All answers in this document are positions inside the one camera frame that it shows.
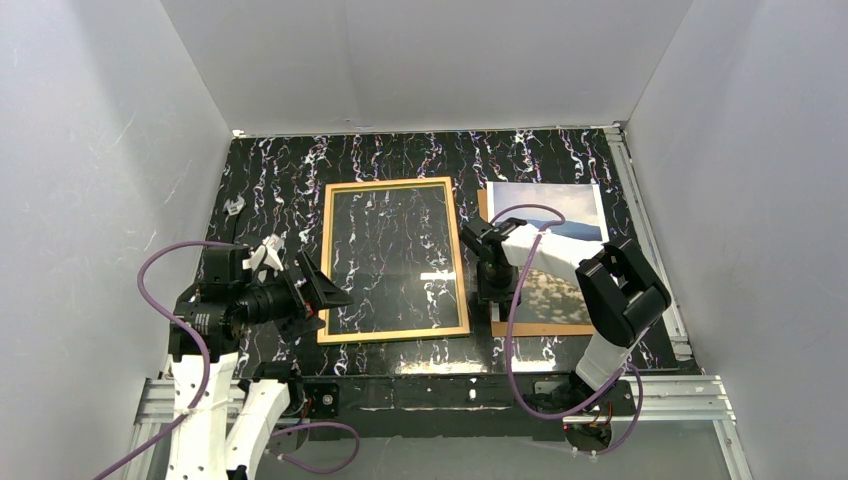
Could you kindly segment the brown backing board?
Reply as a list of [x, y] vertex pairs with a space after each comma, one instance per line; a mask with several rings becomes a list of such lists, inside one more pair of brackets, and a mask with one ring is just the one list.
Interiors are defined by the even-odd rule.
[[[503, 321], [499, 306], [490, 303], [488, 307], [492, 335], [494, 337], [505, 337], [507, 334], [507, 322]], [[513, 326], [514, 337], [584, 336], [591, 335], [593, 332], [594, 327], [591, 324], [515, 322]]]

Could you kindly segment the landscape photo print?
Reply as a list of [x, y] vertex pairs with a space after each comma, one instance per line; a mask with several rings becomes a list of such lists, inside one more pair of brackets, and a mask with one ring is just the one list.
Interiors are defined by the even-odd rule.
[[577, 282], [579, 263], [598, 254], [609, 240], [600, 187], [596, 184], [489, 182], [477, 192], [480, 216], [491, 222], [509, 218], [527, 225], [510, 234], [506, 253], [521, 269], [547, 223], [565, 222], [543, 231], [531, 269], [521, 289], [515, 322], [591, 324]]

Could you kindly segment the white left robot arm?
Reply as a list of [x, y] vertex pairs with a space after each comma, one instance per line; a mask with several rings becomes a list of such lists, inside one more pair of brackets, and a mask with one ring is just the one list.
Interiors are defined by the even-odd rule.
[[229, 416], [245, 331], [272, 324], [284, 340], [297, 340], [324, 327], [321, 311], [353, 299], [304, 252], [293, 269], [284, 267], [275, 236], [254, 245], [201, 246], [202, 274], [172, 311], [168, 354], [178, 424], [166, 476], [252, 479], [277, 421], [304, 399], [293, 363], [266, 362], [240, 381], [243, 404], [235, 418]]

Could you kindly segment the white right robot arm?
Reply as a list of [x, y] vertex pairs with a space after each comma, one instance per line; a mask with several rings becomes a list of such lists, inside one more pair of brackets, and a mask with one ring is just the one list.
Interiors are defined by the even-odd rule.
[[555, 233], [559, 225], [514, 217], [490, 223], [476, 217], [461, 227], [460, 240], [477, 258], [478, 298], [507, 313], [508, 351], [514, 347], [515, 316], [531, 271], [578, 286], [594, 332], [571, 387], [599, 395], [623, 373], [632, 350], [672, 298], [637, 242], [575, 239]]

